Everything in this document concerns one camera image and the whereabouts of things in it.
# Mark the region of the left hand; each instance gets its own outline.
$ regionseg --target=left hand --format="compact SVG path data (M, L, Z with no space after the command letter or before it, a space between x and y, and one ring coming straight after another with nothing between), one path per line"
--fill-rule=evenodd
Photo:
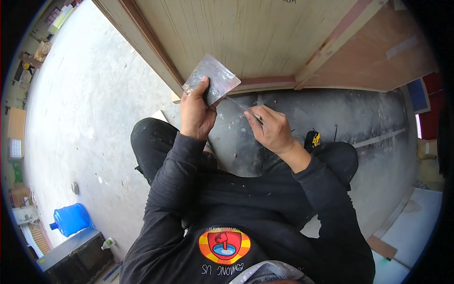
M190 95L183 92L181 96L180 114L181 114L181 131L184 136L192 137L197 140L205 141L208 133L216 121L216 106L210 107L203 101L203 93L208 88L209 78L203 76L200 83Z

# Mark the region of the graphic print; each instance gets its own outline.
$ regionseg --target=graphic print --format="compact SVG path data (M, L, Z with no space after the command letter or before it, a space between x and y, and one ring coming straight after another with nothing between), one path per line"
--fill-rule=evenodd
M217 264L234 264L250 248L249 237L235 228L210 228L199 238L200 252Z

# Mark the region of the knee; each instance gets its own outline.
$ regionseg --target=knee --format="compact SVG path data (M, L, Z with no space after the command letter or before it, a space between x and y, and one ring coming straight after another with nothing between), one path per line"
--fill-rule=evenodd
M156 132L156 127L164 123L164 121L158 120L153 117L147 117L134 125L133 131L131 132L131 142L142 136L150 136Z
M344 153L348 163L354 167L358 167L358 152L352 144L346 142L337 142L339 143L339 151Z

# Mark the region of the right hand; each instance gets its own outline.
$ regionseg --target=right hand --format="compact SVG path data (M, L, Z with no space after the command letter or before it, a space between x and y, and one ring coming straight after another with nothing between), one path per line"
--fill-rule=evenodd
M249 125L252 128L255 139L271 152L282 155L290 152L298 141L290 131L290 126L285 114L274 111L267 106L254 106L249 109L252 113L261 116L263 125L250 112L245 111Z

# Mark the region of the black pants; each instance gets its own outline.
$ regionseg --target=black pants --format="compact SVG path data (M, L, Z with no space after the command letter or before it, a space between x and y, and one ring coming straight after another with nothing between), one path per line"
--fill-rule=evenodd
M145 118L131 133L131 145L139 170L151 185L173 146L178 129L161 120ZM356 149L344 142L315 147L311 155L324 162L338 180L350 190L350 181L358 169ZM246 206L272 210L297 229L316 214L301 185L292 177L290 167L275 154L264 162L263 175L239 177L217 169L213 154L203 152L202 166L195 177L202 184L194 197L194 208L216 205Z

